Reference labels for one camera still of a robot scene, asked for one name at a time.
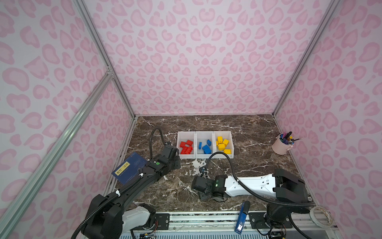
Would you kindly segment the long red lego brick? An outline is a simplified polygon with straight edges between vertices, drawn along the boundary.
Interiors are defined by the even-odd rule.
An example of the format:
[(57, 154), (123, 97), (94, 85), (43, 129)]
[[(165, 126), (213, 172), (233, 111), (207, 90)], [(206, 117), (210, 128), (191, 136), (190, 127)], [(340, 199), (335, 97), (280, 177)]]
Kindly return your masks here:
[(193, 152), (193, 147), (185, 147), (184, 148), (184, 154), (191, 154)]

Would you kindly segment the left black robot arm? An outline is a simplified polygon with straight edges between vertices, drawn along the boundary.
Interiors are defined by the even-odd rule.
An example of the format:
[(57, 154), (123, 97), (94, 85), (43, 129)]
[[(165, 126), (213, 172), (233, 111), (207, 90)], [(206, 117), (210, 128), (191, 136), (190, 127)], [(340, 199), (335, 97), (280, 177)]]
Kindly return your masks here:
[(171, 142), (162, 142), (160, 154), (150, 156), (137, 175), (120, 189), (106, 196), (97, 195), (89, 206), (85, 219), (72, 234), (75, 239), (82, 234), (88, 239), (118, 239), (123, 233), (136, 227), (153, 225), (155, 210), (148, 205), (128, 210), (133, 201), (149, 186), (158, 182), (169, 172), (180, 169), (179, 150)]

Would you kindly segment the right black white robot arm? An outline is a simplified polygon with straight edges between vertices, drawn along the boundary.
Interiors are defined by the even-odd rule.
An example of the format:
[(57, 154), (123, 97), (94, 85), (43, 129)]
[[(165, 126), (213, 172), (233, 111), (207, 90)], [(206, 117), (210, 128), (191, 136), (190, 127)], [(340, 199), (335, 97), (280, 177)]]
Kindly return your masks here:
[(269, 231), (281, 229), (286, 232), (285, 221), (291, 222), (293, 213), (308, 214), (315, 203), (309, 199), (305, 181), (284, 169), (275, 169), (271, 174), (256, 177), (238, 177), (230, 157), (221, 152), (229, 162), (232, 174), (209, 177), (209, 165), (212, 157), (206, 160), (192, 182), (192, 188), (198, 192), (202, 201), (212, 199), (224, 202), (236, 196), (252, 195), (266, 202), (266, 212), (255, 220), (254, 228), (263, 224)]

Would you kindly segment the white bin left compartment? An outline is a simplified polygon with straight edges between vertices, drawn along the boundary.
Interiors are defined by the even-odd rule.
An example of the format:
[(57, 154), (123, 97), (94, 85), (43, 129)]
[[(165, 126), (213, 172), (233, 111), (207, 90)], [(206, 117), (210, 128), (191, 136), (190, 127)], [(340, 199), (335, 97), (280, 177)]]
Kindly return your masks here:
[[(181, 154), (182, 148), (180, 147), (180, 143), (186, 142), (187, 140), (193, 141), (193, 152), (191, 154)], [(180, 153), (180, 159), (196, 159), (197, 152), (197, 135), (195, 131), (179, 131), (177, 136), (177, 148)]]

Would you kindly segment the white bin compartment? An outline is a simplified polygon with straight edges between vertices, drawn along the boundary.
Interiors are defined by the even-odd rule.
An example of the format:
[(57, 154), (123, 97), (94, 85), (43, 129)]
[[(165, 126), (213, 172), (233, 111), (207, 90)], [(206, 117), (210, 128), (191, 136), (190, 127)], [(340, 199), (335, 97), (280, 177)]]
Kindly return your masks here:
[(226, 146), (226, 149), (231, 149), (232, 154), (227, 154), (231, 159), (234, 158), (234, 145), (231, 131), (213, 131), (212, 133), (212, 152), (223, 152), (218, 150), (216, 146), (217, 137), (221, 136), (223, 140), (229, 140), (229, 144)]
[(198, 149), (199, 142), (202, 142), (202, 147), (207, 145), (207, 140), (209, 139), (212, 142), (212, 131), (196, 131), (197, 135), (197, 152), (196, 159), (207, 159), (212, 154), (205, 154), (203, 149)]
[[(181, 154), (182, 148), (180, 147), (180, 143), (186, 142), (187, 140), (193, 141), (193, 152), (191, 154)], [(179, 131), (177, 136), (177, 148), (180, 153), (180, 159), (196, 159), (197, 152), (197, 135), (195, 131)]]

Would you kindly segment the white bin middle compartment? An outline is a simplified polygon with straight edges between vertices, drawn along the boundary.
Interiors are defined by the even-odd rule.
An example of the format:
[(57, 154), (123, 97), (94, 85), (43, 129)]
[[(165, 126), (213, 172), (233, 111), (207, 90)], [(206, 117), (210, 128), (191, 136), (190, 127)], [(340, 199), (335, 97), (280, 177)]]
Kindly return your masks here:
[(207, 159), (212, 154), (205, 154), (203, 149), (198, 149), (199, 142), (202, 142), (202, 147), (207, 145), (207, 140), (209, 139), (212, 142), (212, 131), (196, 131), (197, 135), (197, 152), (196, 159)]

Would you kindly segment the dark blue notebook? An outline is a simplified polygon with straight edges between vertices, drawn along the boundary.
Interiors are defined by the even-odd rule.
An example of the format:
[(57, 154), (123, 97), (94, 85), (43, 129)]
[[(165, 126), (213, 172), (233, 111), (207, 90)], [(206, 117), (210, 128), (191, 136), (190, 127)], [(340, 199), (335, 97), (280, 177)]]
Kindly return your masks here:
[(124, 162), (119, 165), (111, 174), (121, 184), (128, 183), (133, 177), (138, 175), (138, 169), (145, 166), (147, 160), (137, 152), (132, 153)]

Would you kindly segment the blue stapler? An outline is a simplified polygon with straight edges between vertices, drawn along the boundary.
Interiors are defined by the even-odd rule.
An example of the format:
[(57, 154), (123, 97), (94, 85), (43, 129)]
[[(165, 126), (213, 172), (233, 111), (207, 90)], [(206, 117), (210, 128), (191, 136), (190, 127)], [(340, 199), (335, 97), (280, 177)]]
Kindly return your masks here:
[(250, 209), (250, 205), (251, 204), (249, 201), (244, 201), (241, 204), (240, 212), (239, 212), (238, 219), (235, 225), (235, 230), (234, 230), (237, 234), (242, 234), (242, 231), (244, 229), (244, 224), (246, 222), (246, 218)]

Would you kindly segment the white bin right compartment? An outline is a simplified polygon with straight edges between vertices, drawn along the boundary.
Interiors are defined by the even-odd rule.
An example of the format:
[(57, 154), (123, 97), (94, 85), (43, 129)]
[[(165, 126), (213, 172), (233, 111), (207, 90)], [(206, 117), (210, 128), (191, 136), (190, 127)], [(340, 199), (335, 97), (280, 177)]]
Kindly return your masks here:
[(231, 131), (213, 131), (212, 133), (212, 152), (223, 152), (218, 150), (216, 146), (217, 137), (221, 136), (223, 140), (229, 140), (229, 144), (226, 146), (226, 149), (231, 149), (232, 154), (227, 154), (231, 159), (234, 158), (234, 145)]

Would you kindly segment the pink pen cup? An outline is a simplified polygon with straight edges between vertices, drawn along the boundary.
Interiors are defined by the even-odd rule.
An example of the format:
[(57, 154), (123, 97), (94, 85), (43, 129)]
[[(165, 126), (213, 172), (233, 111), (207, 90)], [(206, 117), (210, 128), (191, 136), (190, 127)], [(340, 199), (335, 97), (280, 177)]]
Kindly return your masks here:
[(272, 145), (272, 150), (278, 155), (284, 155), (290, 151), (294, 144), (301, 138), (293, 138), (292, 131), (278, 135), (276, 141)]

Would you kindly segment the white tape roll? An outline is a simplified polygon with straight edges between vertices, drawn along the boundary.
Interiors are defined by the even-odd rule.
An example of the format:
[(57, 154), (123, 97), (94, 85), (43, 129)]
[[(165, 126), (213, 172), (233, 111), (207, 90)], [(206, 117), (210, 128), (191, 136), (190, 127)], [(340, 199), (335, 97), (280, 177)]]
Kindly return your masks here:
[(320, 228), (328, 229), (334, 225), (334, 219), (330, 212), (323, 207), (315, 206), (310, 209), (311, 220)]

